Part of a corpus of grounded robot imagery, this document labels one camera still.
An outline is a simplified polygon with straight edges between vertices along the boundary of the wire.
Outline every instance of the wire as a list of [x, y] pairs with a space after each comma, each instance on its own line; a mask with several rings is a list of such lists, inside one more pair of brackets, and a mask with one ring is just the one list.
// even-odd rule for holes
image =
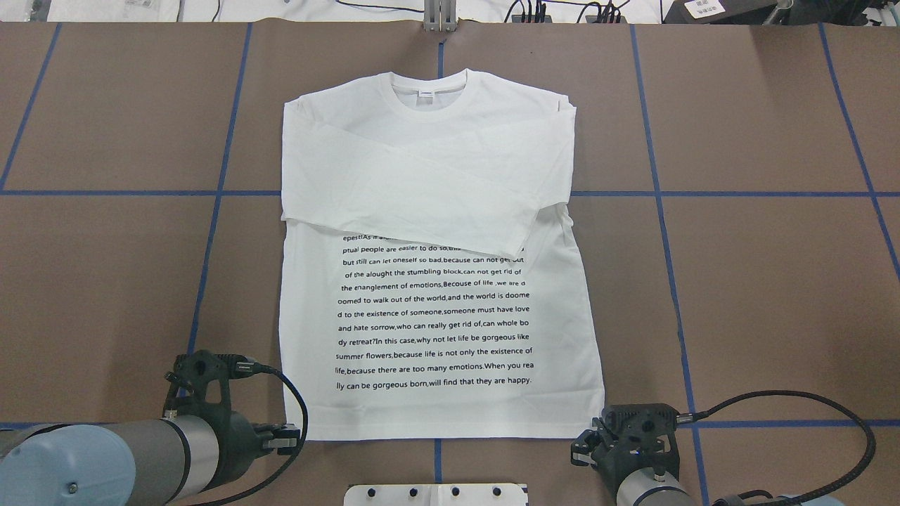
[[590, 6], [592, 6], [592, 5], [595, 6], [595, 7], [597, 7], [597, 17], [598, 17], [598, 19], [599, 19], [599, 17], [600, 17], [600, 9], [603, 8], [603, 5], [600, 5], [600, 4], [597, 3], [597, 2], [588, 2], [588, 3], [584, 4], [584, 6], [581, 8], [581, 12], [578, 14], [578, 19], [575, 20], [575, 24], [581, 23], [581, 17], [584, 16], [584, 11], [587, 11], [587, 10], [588, 10], [588, 7], [590, 7]]
[[525, 4], [522, 3], [522, 0], [515, 0], [512, 5], [509, 6], [509, 10], [507, 11], [507, 15], [503, 18], [503, 22], [509, 21], [509, 15], [512, 14], [512, 10], [516, 8], [516, 4], [522, 5], [522, 18], [525, 18]]
[[347, 5], [350, 7], [367, 7], [370, 9], [388, 9], [391, 11], [407, 11], [410, 13], [419, 13], [424, 14], [425, 11], [422, 9], [413, 9], [410, 7], [397, 7], [395, 5], [369, 5], [369, 4], [351, 4], [350, 2], [345, 2], [344, 0], [335, 0], [335, 2], [341, 5]]
[[818, 401], [822, 404], [833, 407], [835, 410], [843, 413], [847, 418], [853, 420], [857, 425], [859, 425], [862, 431], [866, 433], [866, 451], [865, 453], [863, 453], [862, 458], [859, 460], [859, 462], [847, 474], [841, 476], [837, 480], [834, 480], [833, 482], [819, 487], [811, 492], [798, 495], [797, 497], [785, 498], [775, 502], [767, 502], [766, 506], [788, 506], [789, 504], [801, 504], [803, 502], [822, 497], [823, 495], [834, 492], [847, 483], [850, 483], [858, 478], [869, 465], [869, 463], [872, 462], [872, 458], [875, 457], [875, 433], [872, 432], [872, 428], [866, 423], [866, 421], [857, 416], [857, 414], [853, 411], [848, 410], [847, 408], [841, 406], [839, 403], [832, 401], [827, 397], [816, 395], [815, 393], [798, 392], [795, 390], [762, 390], [759, 392], [744, 393], [742, 395], [738, 395], [737, 397], [732, 397], [725, 402], [721, 402], [714, 406], [712, 409], [690, 414], [690, 417], [692, 419], [691, 421], [703, 420], [704, 418], [707, 418], [717, 411], [727, 408], [728, 406], [731, 406], [736, 402], [745, 401], [754, 397], [768, 396], [803, 397], [805, 399], [812, 399], [813, 401]]
[[297, 400], [297, 403], [300, 404], [300, 411], [303, 414], [303, 424], [301, 428], [300, 439], [297, 440], [297, 447], [294, 449], [293, 453], [291, 453], [291, 456], [287, 457], [287, 460], [284, 461], [284, 464], [282, 464], [281, 467], [276, 469], [275, 472], [272, 473], [272, 475], [260, 482], [257, 486], [248, 488], [244, 492], [236, 493], [234, 495], [231, 495], [230, 497], [226, 497], [225, 499], [200, 502], [198, 504], [191, 504], [190, 506], [222, 506], [222, 504], [228, 504], [229, 502], [244, 499], [245, 497], [248, 497], [249, 495], [252, 495], [266, 488], [271, 482], [275, 481], [275, 478], [280, 476], [285, 469], [293, 464], [293, 461], [297, 460], [298, 456], [300, 456], [300, 451], [303, 449], [303, 444], [306, 443], [306, 432], [310, 426], [310, 416], [309, 412], [306, 409], [306, 402], [303, 401], [303, 397], [300, 395], [300, 392], [297, 391], [297, 387], [295, 387], [293, 383], [291, 383], [291, 380], [289, 380], [287, 376], [285, 376], [284, 373], [282, 373], [278, 369], [275, 369], [271, 366], [263, 366], [262, 364], [260, 364], [259, 372], [277, 376], [278, 379], [282, 381], [284, 386], [286, 386], [288, 390], [291, 391], [291, 393], [293, 394], [293, 398]]

